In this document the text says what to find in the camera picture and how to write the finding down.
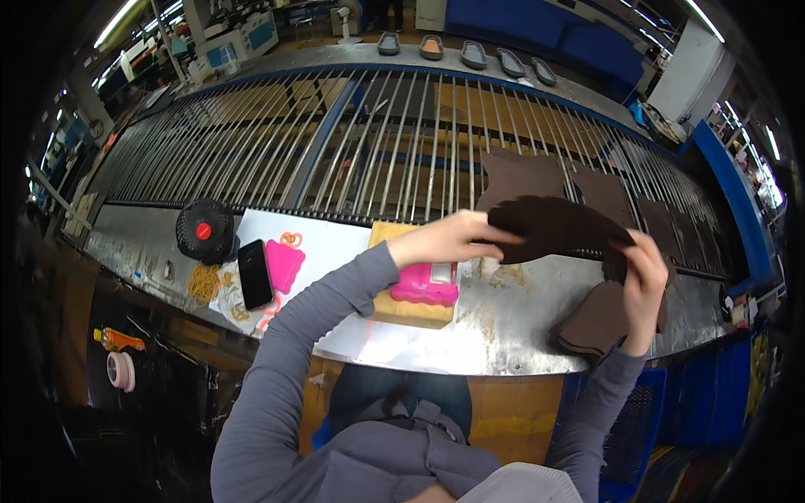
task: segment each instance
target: blue crate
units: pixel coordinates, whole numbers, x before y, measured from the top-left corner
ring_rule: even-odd
[[[588,374],[581,373],[565,377],[548,459],[561,435],[562,425],[569,419],[587,386],[588,377]],[[601,501],[626,501],[637,492],[654,448],[663,411],[665,381],[665,369],[644,369],[617,416],[604,443],[606,465],[601,469],[598,490]]]
[[[740,441],[749,393],[752,341],[735,336],[669,368],[657,443],[731,447]]]

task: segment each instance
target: jeans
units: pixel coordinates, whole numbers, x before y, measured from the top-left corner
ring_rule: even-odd
[[[330,397],[330,435],[354,422],[355,416],[377,400],[399,396],[408,414],[414,414],[421,400],[435,403],[469,438],[473,422],[473,400],[467,378],[432,373],[404,372],[364,365],[344,365]]]

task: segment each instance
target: plastic bottle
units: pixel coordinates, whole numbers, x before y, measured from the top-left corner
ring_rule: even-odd
[[[118,332],[113,328],[104,327],[103,329],[95,329],[93,337],[96,341],[100,342],[106,351],[120,351],[126,346],[131,346],[138,351],[145,351],[146,344],[138,337],[132,337]]]

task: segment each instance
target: white machine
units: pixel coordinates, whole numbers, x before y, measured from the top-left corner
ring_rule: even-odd
[[[196,54],[206,56],[212,68],[227,64],[234,56],[238,61],[252,60],[279,42],[274,13],[269,10],[254,14],[238,30],[232,30],[196,46]]]
[[[352,19],[360,19],[363,14],[361,4],[356,0],[341,0],[340,7],[336,11],[341,18],[341,39],[338,41],[340,44],[351,44],[363,42],[361,37],[353,37],[349,35],[349,22]]]

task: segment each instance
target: smartphone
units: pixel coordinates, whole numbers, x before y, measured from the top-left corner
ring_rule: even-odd
[[[237,251],[237,266],[241,271],[241,288],[246,309],[253,311],[274,300],[271,278],[266,262],[266,244],[257,240]]]

